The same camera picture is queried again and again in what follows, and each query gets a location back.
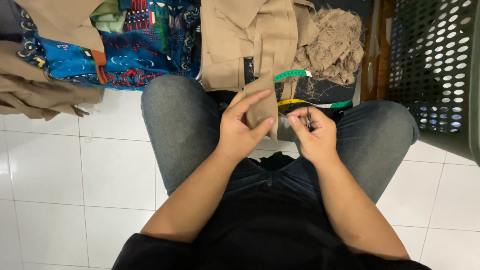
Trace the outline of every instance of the small scissors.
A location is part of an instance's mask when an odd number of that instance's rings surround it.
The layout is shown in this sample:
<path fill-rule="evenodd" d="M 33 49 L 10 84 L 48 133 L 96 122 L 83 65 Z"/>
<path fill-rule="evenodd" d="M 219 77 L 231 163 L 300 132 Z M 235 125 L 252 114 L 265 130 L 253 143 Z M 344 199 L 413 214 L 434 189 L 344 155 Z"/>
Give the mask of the small scissors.
<path fill-rule="evenodd" d="M 310 115 L 310 111 L 308 110 L 308 107 L 307 107 L 307 128 L 308 128 L 308 131 L 309 132 L 312 132 L 315 130 L 315 128 L 313 127 L 313 123 L 312 123 L 312 116 Z"/>

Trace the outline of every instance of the white tile floor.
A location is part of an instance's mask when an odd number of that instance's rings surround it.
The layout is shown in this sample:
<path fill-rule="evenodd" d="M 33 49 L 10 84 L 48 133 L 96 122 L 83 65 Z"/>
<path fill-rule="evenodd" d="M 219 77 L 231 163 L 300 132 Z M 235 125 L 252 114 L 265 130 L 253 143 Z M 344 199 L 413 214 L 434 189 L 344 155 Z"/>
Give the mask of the white tile floor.
<path fill-rule="evenodd" d="M 0 117 L 0 270 L 99 270 L 167 198 L 140 92 L 107 90 L 91 116 Z M 298 153 L 262 141 L 252 156 Z M 480 269 L 480 168 L 418 142 L 377 206 L 412 259 Z"/>

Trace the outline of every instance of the orange fabric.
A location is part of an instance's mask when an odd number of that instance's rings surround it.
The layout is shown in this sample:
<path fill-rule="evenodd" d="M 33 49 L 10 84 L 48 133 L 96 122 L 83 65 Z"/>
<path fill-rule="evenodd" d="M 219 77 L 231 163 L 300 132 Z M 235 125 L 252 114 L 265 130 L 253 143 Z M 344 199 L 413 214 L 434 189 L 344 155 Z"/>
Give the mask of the orange fabric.
<path fill-rule="evenodd" d="M 107 84 L 107 76 L 105 75 L 105 71 L 103 70 L 103 66 L 107 64 L 107 56 L 104 52 L 100 52 L 98 50 L 90 50 L 92 53 L 93 59 L 95 59 L 95 66 L 96 66 L 96 73 L 98 75 L 98 79 L 100 83 L 103 85 Z"/>

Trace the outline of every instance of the black shirt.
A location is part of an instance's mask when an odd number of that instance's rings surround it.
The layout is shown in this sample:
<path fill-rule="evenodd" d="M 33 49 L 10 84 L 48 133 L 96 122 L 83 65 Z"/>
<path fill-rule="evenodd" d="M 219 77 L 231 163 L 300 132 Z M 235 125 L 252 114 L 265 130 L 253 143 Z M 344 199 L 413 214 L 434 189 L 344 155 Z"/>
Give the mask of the black shirt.
<path fill-rule="evenodd" d="M 354 255 L 323 207 L 281 188 L 258 188 L 222 201 L 192 244 L 132 235 L 112 270 L 146 269 L 428 270 L 410 260 Z"/>

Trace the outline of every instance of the leg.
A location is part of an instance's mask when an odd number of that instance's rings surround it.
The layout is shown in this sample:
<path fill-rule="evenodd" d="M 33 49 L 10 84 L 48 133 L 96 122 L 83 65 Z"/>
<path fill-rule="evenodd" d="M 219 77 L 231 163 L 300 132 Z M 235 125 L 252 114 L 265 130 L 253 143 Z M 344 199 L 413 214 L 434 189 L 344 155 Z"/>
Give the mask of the leg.
<path fill-rule="evenodd" d="M 163 183 L 171 195 L 218 144 L 217 105 L 199 82 L 163 75 L 145 88 L 142 114 Z M 243 160 L 232 178 L 242 177 L 255 167 L 250 160 Z"/>
<path fill-rule="evenodd" d="M 419 131 L 407 109 L 391 101 L 370 101 L 345 111 L 337 124 L 337 152 L 376 203 Z M 313 165 L 300 157 L 282 169 L 295 185 L 320 191 Z"/>

